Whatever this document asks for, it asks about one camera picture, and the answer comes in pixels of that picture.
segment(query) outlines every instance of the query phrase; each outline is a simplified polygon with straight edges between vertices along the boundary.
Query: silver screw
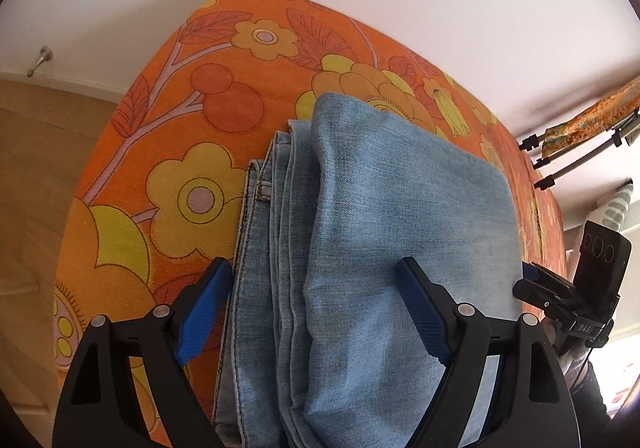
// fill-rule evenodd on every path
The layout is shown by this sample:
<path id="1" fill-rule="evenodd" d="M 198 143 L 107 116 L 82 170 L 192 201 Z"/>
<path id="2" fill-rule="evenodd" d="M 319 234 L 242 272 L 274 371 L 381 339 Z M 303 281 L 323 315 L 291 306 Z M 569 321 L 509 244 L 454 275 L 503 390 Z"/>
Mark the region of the silver screw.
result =
<path id="1" fill-rule="evenodd" d="M 159 305 L 154 309 L 154 316 L 156 318 L 164 318 L 169 314 L 170 310 L 171 308 L 168 305 L 165 305 L 165 304 Z"/>
<path id="2" fill-rule="evenodd" d="M 538 319 L 531 313 L 524 313 L 522 316 L 522 321 L 531 326 L 538 324 Z"/>
<path id="3" fill-rule="evenodd" d="M 91 325 L 93 325 L 94 327 L 100 327 L 104 325 L 106 321 L 107 319 L 105 318 L 104 314 L 97 314 L 96 316 L 91 318 Z"/>
<path id="4" fill-rule="evenodd" d="M 461 303 L 458 306 L 458 312 L 462 314 L 462 316 L 473 316 L 476 310 L 471 304 Z"/>

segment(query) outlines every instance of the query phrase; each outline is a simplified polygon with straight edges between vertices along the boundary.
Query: orange patterned fabric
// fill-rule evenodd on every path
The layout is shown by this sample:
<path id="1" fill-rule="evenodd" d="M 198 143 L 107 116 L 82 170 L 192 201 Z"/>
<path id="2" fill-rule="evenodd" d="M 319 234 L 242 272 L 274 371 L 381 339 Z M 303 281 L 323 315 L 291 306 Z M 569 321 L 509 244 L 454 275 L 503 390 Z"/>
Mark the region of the orange patterned fabric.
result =
<path id="1" fill-rule="evenodd" d="M 96 314 L 142 316 L 170 303 L 215 256 L 232 260 L 245 169 L 287 120 L 337 91 L 388 110 L 507 177 L 522 256 L 564 273 L 558 207 L 534 193 L 529 159 L 495 116 L 427 60 L 308 0 L 209 0 L 120 102 L 84 170 L 58 265 L 54 330 L 62 381 Z M 188 377 L 210 414 L 219 320 Z M 168 443 L 139 361 L 152 438 Z"/>

